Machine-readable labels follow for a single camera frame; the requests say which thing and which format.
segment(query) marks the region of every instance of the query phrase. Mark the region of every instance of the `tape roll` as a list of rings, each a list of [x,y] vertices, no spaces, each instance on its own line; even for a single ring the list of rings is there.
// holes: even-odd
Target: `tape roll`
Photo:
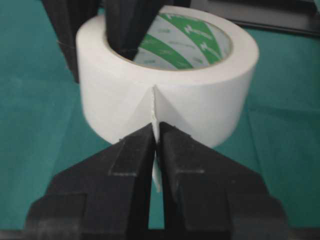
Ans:
[[[259,57],[237,25],[175,6],[162,8],[135,62],[109,47],[101,15],[79,29],[76,47],[84,115],[110,143],[164,121],[220,144],[236,127]]]

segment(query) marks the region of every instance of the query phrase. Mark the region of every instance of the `white tape roll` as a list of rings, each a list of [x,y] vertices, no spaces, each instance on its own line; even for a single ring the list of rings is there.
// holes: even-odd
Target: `white tape roll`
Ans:
[[[237,25],[206,12],[174,6],[160,12],[135,62],[109,47],[103,16],[79,29],[84,115],[110,143],[164,121],[216,146],[236,127],[259,57],[257,44]]]

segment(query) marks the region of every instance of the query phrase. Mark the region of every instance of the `green printed label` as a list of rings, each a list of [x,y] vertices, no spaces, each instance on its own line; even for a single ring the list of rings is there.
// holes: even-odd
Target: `green printed label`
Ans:
[[[214,25],[161,13],[150,26],[134,61],[160,69],[196,69],[221,61],[231,49],[229,37]]]
[[[177,51],[163,43],[159,39],[146,34],[140,48],[148,50],[159,57],[165,59],[177,69],[192,69],[193,66]]]
[[[205,22],[170,13],[161,13],[159,16],[188,36],[198,46],[210,64],[221,60],[221,51],[216,38]]]

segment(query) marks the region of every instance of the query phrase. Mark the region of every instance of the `teal cloth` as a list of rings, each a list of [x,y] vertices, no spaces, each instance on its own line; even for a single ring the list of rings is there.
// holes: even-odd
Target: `teal cloth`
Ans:
[[[109,143],[84,120],[41,2],[2,0],[0,21],[0,229],[21,229],[54,174]],[[320,40],[248,32],[260,60],[235,132],[215,149],[261,173],[291,226],[320,227]],[[149,226],[163,220],[153,186]]]

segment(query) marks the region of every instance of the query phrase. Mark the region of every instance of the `green table mat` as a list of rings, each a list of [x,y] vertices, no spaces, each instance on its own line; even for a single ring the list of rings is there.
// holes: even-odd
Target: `green table mat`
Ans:
[[[21,229],[57,172],[109,143],[84,120],[40,1],[0,1],[0,229]],[[262,174],[295,227],[320,227],[320,40],[248,29],[260,60],[233,135],[216,147]],[[151,228],[162,228],[152,188]]]

